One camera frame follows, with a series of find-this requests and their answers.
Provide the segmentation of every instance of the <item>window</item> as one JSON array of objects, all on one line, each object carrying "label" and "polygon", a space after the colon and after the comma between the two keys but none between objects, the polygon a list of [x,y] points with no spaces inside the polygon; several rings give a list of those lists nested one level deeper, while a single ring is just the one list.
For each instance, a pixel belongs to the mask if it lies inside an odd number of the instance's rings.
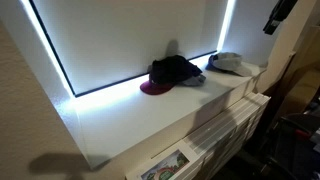
[{"label": "window", "polygon": [[228,1],[30,0],[74,95],[217,50]]}]

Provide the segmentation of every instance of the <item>white radiator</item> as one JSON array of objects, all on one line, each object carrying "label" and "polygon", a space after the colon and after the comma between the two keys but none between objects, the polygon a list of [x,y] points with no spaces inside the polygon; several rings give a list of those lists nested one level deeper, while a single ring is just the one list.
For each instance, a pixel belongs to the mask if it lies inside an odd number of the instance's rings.
[{"label": "white radiator", "polygon": [[269,99],[250,93],[127,174],[127,179],[210,179],[252,136]]}]

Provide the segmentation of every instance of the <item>red cap brim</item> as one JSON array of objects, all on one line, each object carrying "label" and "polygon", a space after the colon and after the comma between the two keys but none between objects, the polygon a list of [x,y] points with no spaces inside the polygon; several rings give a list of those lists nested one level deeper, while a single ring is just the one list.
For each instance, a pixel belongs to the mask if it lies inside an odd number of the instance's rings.
[{"label": "red cap brim", "polygon": [[149,95],[159,95],[170,91],[174,87],[174,84],[153,84],[149,81],[140,85],[142,92]]}]

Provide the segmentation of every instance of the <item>baseball cap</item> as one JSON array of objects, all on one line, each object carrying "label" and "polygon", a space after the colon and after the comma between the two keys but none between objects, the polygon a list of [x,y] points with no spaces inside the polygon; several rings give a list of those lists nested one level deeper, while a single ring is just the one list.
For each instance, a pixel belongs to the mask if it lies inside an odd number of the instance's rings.
[{"label": "baseball cap", "polygon": [[141,91],[149,95],[159,95],[170,91],[175,85],[182,83],[189,86],[203,84],[200,77],[202,71],[183,56],[175,55],[161,61],[153,61],[149,80],[140,85]]},{"label": "baseball cap", "polygon": [[242,56],[237,53],[218,53],[210,56],[208,66],[214,67],[222,72],[233,72],[240,76],[252,76],[250,69],[242,65]]}]

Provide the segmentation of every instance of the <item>roller blind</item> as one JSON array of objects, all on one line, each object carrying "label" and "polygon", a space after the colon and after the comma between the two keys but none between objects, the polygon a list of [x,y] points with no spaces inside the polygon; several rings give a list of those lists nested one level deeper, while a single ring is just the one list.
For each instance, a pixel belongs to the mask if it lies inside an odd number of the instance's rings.
[{"label": "roller blind", "polygon": [[227,0],[32,0],[77,95],[217,48]]}]

